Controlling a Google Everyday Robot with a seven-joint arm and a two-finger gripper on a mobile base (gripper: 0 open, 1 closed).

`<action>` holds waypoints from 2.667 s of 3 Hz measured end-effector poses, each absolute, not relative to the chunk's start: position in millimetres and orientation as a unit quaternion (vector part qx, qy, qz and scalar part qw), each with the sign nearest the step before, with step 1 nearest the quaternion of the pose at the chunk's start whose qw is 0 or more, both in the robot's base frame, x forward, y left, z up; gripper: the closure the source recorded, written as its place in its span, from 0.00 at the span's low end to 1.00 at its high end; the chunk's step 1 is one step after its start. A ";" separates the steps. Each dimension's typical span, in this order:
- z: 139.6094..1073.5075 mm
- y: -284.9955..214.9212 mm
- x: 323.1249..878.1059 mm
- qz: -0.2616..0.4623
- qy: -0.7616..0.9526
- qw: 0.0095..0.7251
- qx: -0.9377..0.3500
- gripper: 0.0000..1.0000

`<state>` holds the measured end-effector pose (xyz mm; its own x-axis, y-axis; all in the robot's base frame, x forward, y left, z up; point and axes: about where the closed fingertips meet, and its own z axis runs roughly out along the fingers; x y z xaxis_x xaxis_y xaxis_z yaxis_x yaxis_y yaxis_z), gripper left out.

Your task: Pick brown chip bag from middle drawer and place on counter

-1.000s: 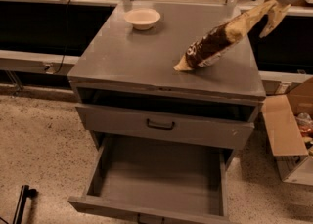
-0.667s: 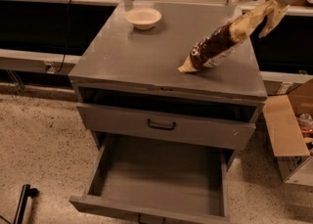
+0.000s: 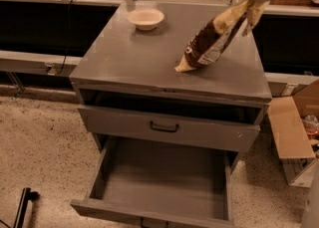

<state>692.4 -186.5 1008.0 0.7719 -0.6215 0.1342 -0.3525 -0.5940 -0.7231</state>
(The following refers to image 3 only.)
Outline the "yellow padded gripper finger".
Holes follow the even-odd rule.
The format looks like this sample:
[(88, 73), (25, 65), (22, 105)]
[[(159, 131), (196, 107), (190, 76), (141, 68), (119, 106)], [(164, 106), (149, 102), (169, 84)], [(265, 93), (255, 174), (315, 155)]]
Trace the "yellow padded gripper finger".
[(242, 32), (243, 36), (247, 36), (258, 24), (261, 16), (264, 12), (265, 7), (267, 6), (268, 2), (255, 2), (249, 1), (248, 7), (245, 12), (247, 24), (245, 29)]

